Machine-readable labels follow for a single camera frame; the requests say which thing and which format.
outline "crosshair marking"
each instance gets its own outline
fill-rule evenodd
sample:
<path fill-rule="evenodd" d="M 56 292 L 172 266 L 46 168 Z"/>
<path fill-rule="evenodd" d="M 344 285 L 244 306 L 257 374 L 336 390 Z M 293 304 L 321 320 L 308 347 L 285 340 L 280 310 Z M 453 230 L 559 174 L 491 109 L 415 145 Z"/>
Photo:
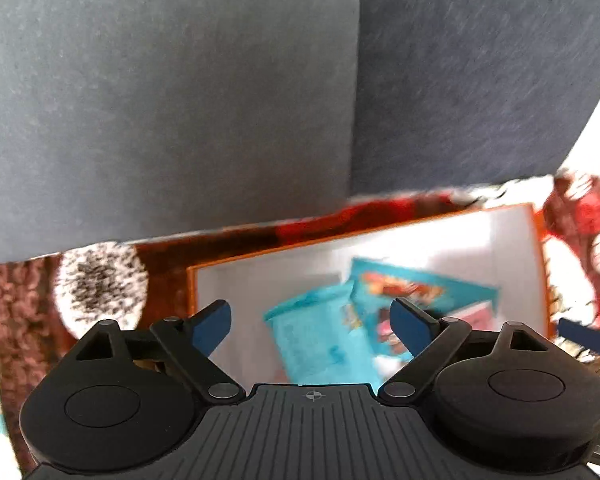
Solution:
<path fill-rule="evenodd" d="M 321 398 L 324 397 L 323 394 L 321 394 L 320 392 L 317 392 L 316 390 L 311 390 L 309 393 L 307 393 L 305 395 L 305 397 L 309 400 L 312 400 L 313 402 L 315 402 L 316 400 L 319 400 Z"/>

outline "blue package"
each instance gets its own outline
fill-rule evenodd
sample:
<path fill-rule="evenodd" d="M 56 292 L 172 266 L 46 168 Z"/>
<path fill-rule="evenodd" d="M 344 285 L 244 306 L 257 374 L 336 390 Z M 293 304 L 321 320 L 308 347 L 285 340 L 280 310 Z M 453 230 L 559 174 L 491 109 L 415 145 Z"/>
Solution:
<path fill-rule="evenodd" d="M 353 282 L 316 288 L 264 315 L 293 383 L 381 386 L 352 290 Z"/>
<path fill-rule="evenodd" d="M 380 364 L 388 370 L 379 370 L 382 378 L 392 375 L 411 359 L 389 322 L 394 298 L 408 298 L 438 318 L 478 301 L 491 301 L 496 309 L 498 299 L 496 288 L 364 258 L 353 259 L 350 277 L 354 281 L 351 299 L 362 318 L 374 354 L 397 359 L 393 367 L 388 362 Z"/>

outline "red fabric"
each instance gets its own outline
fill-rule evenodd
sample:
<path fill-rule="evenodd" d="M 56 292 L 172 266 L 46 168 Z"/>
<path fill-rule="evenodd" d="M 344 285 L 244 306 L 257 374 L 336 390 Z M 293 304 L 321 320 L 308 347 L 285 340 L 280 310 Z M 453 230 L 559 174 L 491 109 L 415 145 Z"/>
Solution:
<path fill-rule="evenodd" d="M 544 203 L 547 230 L 563 240 L 580 260 L 596 295 L 600 317 L 600 272 L 591 259 L 593 241 L 600 233 L 600 177 L 592 176 L 590 190 L 577 200 L 568 198 L 572 177 L 554 179 L 554 190 Z"/>
<path fill-rule="evenodd" d="M 20 434 L 20 407 L 58 361 L 49 258 L 0 265 L 0 405 L 23 474 L 36 463 Z"/>
<path fill-rule="evenodd" d="M 348 234 L 410 220 L 466 209 L 451 202 L 447 193 L 373 200 L 344 208 L 339 213 L 290 222 L 276 227 L 281 245 Z"/>

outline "gray paper sheet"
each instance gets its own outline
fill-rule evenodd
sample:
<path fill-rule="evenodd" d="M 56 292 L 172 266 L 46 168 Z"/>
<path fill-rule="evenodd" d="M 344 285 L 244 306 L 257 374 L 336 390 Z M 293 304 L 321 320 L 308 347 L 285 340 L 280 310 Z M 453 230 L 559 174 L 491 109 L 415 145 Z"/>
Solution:
<path fill-rule="evenodd" d="M 0 262 L 332 212 L 359 0 L 0 0 Z"/>
<path fill-rule="evenodd" d="M 351 192 L 553 173 L 600 98 L 600 0 L 360 0 Z"/>

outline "teal snack packet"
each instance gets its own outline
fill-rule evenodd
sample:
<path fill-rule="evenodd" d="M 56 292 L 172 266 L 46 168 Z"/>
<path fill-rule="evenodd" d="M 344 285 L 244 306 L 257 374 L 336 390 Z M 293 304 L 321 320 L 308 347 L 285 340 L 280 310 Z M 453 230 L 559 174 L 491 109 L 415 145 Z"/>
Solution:
<path fill-rule="evenodd" d="M 264 315 L 293 383 L 381 386 L 352 290 L 353 282 L 316 288 Z"/>
<path fill-rule="evenodd" d="M 408 362 L 411 355 L 389 323 L 394 298 L 408 298 L 437 318 L 479 301 L 490 301 L 496 309 L 498 299 L 496 288 L 364 258 L 353 259 L 350 278 L 354 281 L 351 299 L 362 318 L 374 354 L 397 358 L 397 369 Z M 386 378 L 396 367 L 389 366 L 387 373 L 381 372 L 382 377 Z"/>

